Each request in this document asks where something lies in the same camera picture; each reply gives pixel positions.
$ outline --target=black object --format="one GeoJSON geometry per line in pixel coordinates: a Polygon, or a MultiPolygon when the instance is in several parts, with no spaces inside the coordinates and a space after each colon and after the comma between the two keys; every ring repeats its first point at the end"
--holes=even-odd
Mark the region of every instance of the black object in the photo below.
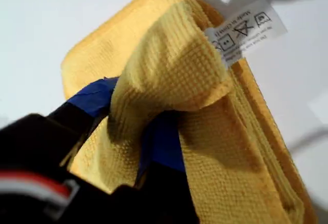
{"type": "Polygon", "coordinates": [[[31,196],[0,191],[1,223],[199,223],[185,173],[153,162],[138,189],[120,186],[109,195],[58,166],[77,142],[85,142],[106,114],[104,109],[95,119],[64,103],[48,117],[31,114],[0,130],[0,172],[25,170],[78,186],[62,210],[31,196]],[[49,208],[55,214],[49,214],[49,208]]]}

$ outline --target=white background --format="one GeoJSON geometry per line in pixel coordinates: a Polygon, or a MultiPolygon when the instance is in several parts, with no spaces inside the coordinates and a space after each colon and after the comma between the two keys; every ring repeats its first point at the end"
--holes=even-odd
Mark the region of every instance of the white background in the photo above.
{"type": "MultiPolygon", "coordinates": [[[[131,0],[0,0],[0,127],[64,102],[60,62],[131,0]]],[[[254,0],[207,0],[229,16],[254,0]]],[[[288,33],[248,62],[320,218],[328,213],[328,0],[269,0],[288,33]]]]}

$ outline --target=folded towel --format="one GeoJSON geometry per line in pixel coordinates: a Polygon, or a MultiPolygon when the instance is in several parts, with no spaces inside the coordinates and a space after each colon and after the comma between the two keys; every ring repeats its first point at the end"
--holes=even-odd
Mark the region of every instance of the folded towel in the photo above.
{"type": "Polygon", "coordinates": [[[62,63],[66,98],[119,76],[111,113],[72,172],[111,192],[134,184],[140,135],[165,110],[202,223],[315,223],[310,199],[245,59],[226,70],[203,31],[223,18],[201,0],[134,0],[62,63]]]}

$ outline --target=textured fabric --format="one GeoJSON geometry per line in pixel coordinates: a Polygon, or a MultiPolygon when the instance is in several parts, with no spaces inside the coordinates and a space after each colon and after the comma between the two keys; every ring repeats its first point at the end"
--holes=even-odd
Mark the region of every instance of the textured fabric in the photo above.
{"type": "Polygon", "coordinates": [[[76,45],[61,66],[66,98],[103,76],[120,78],[109,118],[72,172],[108,192],[133,185],[143,129],[162,111],[177,110],[202,223],[315,223],[247,62],[226,70],[204,36],[222,22],[200,0],[134,0],[76,45]]]}

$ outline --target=care label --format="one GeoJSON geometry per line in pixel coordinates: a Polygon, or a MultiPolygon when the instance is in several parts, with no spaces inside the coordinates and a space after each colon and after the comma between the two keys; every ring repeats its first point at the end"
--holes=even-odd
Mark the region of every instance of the care label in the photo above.
{"type": "Polygon", "coordinates": [[[228,68],[247,53],[286,32],[271,5],[259,0],[242,8],[220,27],[207,28],[204,33],[228,68]]]}

